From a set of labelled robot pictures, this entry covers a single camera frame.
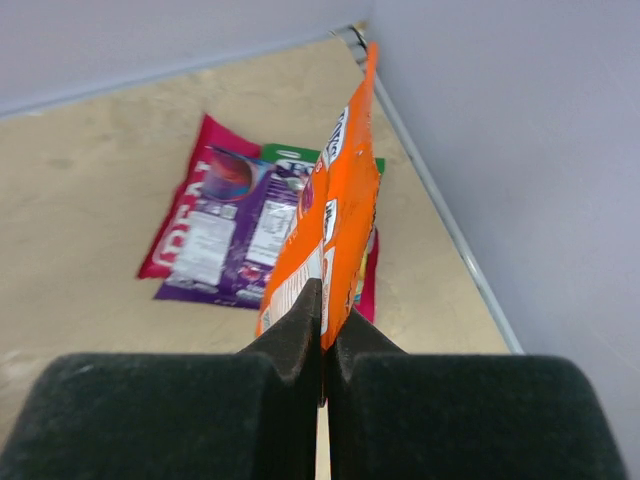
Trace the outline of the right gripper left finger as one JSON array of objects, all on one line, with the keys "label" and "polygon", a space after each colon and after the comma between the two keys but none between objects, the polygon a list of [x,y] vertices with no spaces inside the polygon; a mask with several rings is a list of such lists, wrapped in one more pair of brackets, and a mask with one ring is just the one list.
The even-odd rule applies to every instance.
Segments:
[{"label": "right gripper left finger", "polygon": [[234,354],[55,359],[1,453],[5,479],[311,479],[320,284]]}]

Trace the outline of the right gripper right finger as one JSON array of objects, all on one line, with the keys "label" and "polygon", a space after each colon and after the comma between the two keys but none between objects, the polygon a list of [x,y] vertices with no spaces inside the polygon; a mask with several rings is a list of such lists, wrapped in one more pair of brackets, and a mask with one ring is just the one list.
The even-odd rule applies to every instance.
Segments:
[{"label": "right gripper right finger", "polygon": [[623,479],[572,362],[403,351],[352,313],[326,357],[335,479]]}]

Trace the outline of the orange snack packet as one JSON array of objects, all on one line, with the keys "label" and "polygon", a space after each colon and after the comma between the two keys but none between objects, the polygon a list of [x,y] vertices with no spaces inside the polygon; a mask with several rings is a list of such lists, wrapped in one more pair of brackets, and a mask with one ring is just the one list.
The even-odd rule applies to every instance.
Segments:
[{"label": "orange snack packet", "polygon": [[328,349],[351,312],[358,274],[374,226],[380,174],[371,113],[378,46],[370,43],[364,79],[337,118],[300,194],[296,213],[267,284],[256,333],[295,304],[305,284],[321,281],[321,346]]}]

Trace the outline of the purple white snack packet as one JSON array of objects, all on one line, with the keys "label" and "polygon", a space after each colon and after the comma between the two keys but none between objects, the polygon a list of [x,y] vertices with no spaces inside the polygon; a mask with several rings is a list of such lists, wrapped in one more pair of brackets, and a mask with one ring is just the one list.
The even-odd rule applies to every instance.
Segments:
[{"label": "purple white snack packet", "polygon": [[263,158],[215,147],[156,299],[259,308],[305,184]]}]

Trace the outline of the green yellow candy packet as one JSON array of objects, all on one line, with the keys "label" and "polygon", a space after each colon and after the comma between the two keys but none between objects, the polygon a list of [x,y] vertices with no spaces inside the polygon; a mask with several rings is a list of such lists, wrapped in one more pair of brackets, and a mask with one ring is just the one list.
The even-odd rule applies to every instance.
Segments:
[{"label": "green yellow candy packet", "polygon": [[[266,161],[280,165],[294,174],[303,177],[303,183],[321,159],[328,164],[325,150],[316,151],[302,147],[284,144],[269,143],[262,148],[262,158]],[[363,256],[358,274],[358,283],[354,295],[354,304],[361,305],[371,303],[375,296],[375,270],[379,253],[379,241],[377,229],[373,228],[370,234],[365,254]]]}]

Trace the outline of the pink cookie snack packet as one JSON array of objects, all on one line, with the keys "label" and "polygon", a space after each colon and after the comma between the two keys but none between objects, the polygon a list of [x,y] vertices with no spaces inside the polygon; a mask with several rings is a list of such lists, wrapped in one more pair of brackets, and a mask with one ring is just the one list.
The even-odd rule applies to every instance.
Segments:
[{"label": "pink cookie snack packet", "polygon": [[259,309],[321,152],[260,146],[204,116],[182,183],[138,276],[158,300]]}]

